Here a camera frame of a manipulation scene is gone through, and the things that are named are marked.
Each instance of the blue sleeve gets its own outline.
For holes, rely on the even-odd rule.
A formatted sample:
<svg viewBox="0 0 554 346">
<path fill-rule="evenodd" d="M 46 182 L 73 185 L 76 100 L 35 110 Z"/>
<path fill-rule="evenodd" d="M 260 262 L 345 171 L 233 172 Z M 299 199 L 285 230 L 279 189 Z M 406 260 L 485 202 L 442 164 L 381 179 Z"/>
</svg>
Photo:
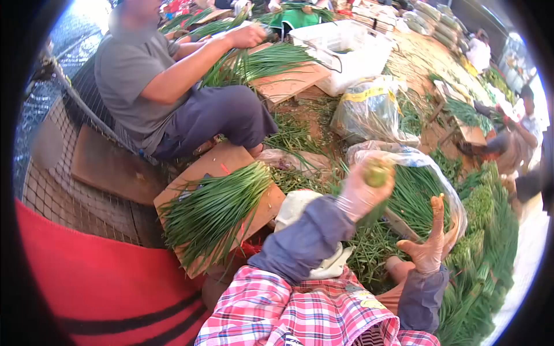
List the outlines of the blue sleeve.
<svg viewBox="0 0 554 346">
<path fill-rule="evenodd" d="M 355 230 L 335 198 L 319 197 L 307 205 L 297 222 L 270 234 L 248 265 L 277 274 L 295 286 L 335 253 L 339 241 L 352 238 Z"/>
<path fill-rule="evenodd" d="M 448 284 L 448 269 L 440 265 L 438 272 L 422 275 L 415 269 L 408 278 L 398 301 L 401 330 L 422 330 L 433 333 L 439 327 L 439 309 Z"/>
</svg>

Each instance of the gray t-shirt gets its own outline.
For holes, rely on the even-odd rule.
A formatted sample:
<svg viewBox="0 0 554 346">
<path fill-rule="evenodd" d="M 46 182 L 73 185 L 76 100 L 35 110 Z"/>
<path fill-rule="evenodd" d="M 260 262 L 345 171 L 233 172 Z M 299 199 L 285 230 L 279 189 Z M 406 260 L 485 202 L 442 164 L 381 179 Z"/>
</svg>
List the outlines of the gray t-shirt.
<svg viewBox="0 0 554 346">
<path fill-rule="evenodd" d="M 111 115 L 138 148 L 152 154 L 174 110 L 188 99 L 188 93 L 173 105 L 150 101 L 140 93 L 156 75 L 175 63 L 171 56 L 179 45 L 170 43 L 152 26 L 133 32 L 124 30 L 117 25 L 116 10 L 96 52 L 94 76 Z"/>
</svg>

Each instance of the gloved hand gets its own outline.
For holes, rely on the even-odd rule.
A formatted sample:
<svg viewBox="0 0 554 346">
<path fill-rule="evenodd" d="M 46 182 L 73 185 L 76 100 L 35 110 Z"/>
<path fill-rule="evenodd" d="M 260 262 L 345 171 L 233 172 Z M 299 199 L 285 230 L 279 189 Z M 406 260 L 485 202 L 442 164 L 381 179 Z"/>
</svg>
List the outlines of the gloved hand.
<svg viewBox="0 0 554 346">
<path fill-rule="evenodd" d="M 279 5 L 275 0 L 269 2 L 269 10 L 273 13 L 277 13 L 281 10 L 281 5 Z"/>
<path fill-rule="evenodd" d="M 392 175 L 380 188 L 373 188 L 366 184 L 363 175 L 365 163 L 369 159 L 374 159 L 374 157 L 367 157 L 361 164 L 353 166 L 336 202 L 338 208 L 344 211 L 354 223 L 369 213 L 374 206 L 387 199 L 394 188 L 394 176 Z"/>
<path fill-rule="evenodd" d="M 440 269 L 440 259 L 444 245 L 444 204 L 443 194 L 431 197 L 433 209 L 433 228 L 429 238 L 423 244 L 416 244 L 411 240 L 401 240 L 396 243 L 402 251 L 409 254 L 415 264 L 415 270 L 421 274 L 436 273 Z"/>
</svg>

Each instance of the wooden board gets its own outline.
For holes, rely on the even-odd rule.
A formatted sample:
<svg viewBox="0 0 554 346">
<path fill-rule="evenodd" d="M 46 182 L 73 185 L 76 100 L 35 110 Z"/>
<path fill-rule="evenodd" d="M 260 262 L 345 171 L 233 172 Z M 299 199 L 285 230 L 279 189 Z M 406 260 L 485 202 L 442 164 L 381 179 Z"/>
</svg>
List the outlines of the wooden board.
<svg viewBox="0 0 554 346">
<path fill-rule="evenodd" d="M 435 94 L 439 99 L 440 104 L 444 104 L 447 97 L 452 97 L 453 99 L 461 102 L 467 102 L 462 94 L 452 89 L 448 84 L 438 80 L 436 80 L 434 84 Z M 467 126 L 456 117 L 454 117 L 454 120 L 456 121 L 456 125 L 459 127 L 460 133 L 466 142 L 477 146 L 486 146 L 485 136 L 483 136 L 483 132 L 479 126 Z"/>
<path fill-rule="evenodd" d="M 87 125 L 81 127 L 75 145 L 71 176 L 113 195 L 145 205 L 166 183 L 154 166 L 108 141 Z"/>
<path fill-rule="evenodd" d="M 320 64 L 304 63 L 285 73 L 258 78 L 250 82 L 266 100 L 269 110 L 298 93 L 329 77 L 331 71 Z"/>
<path fill-rule="evenodd" d="M 212 150 L 204 154 L 204 156 L 198 159 L 198 161 L 194 162 L 183 173 L 181 173 L 177 179 L 172 181 L 171 184 L 169 184 L 167 188 L 154 199 L 154 205 L 156 206 L 158 215 L 160 215 L 160 205 L 178 196 L 178 188 L 183 186 L 186 182 L 202 179 L 206 173 L 213 177 L 223 177 L 228 174 L 227 172 L 236 171 L 237 169 L 247 166 L 252 162 L 254 162 L 254 159 L 243 147 L 234 146 L 227 141 L 217 144 Z M 277 213 L 281 208 L 281 203 L 284 199 L 285 194 L 281 191 L 281 189 L 279 189 L 275 183 L 271 184 L 268 190 L 263 193 L 252 222 L 250 223 L 250 227 L 246 230 L 244 238 L 241 234 L 239 234 L 232 249 L 239 245 L 240 239 L 247 239 L 251 237 L 269 221 L 273 220 L 277 216 Z M 180 252 L 180 249 L 175 250 L 177 257 L 179 257 Z M 189 277 L 194 278 L 208 267 L 207 264 L 199 267 L 201 261 L 202 258 L 199 257 L 191 266 L 192 268 L 189 268 L 189 270 L 185 268 Z"/>
<path fill-rule="evenodd" d="M 210 20 L 216 19 L 218 17 L 224 17 L 225 18 L 225 17 L 228 17 L 229 15 L 231 15 L 231 13 L 232 13 L 232 10 L 230 10 L 230 9 L 216 9 L 215 11 L 210 13 L 209 15 L 207 15 L 204 18 L 202 18 L 201 20 L 197 21 L 195 24 L 208 23 Z"/>
</svg>

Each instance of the white plastic bin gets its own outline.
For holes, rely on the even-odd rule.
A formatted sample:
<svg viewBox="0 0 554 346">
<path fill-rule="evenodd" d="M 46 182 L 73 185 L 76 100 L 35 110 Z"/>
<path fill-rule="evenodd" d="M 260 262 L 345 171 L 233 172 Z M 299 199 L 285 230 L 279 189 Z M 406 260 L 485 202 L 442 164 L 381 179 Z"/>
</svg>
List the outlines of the white plastic bin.
<svg viewBox="0 0 554 346">
<path fill-rule="evenodd" d="M 381 74 L 393 46 L 384 34 L 348 19 L 294 29 L 289 35 L 295 45 L 309 47 L 310 55 L 332 69 L 316 85 L 333 97 L 360 78 Z"/>
</svg>

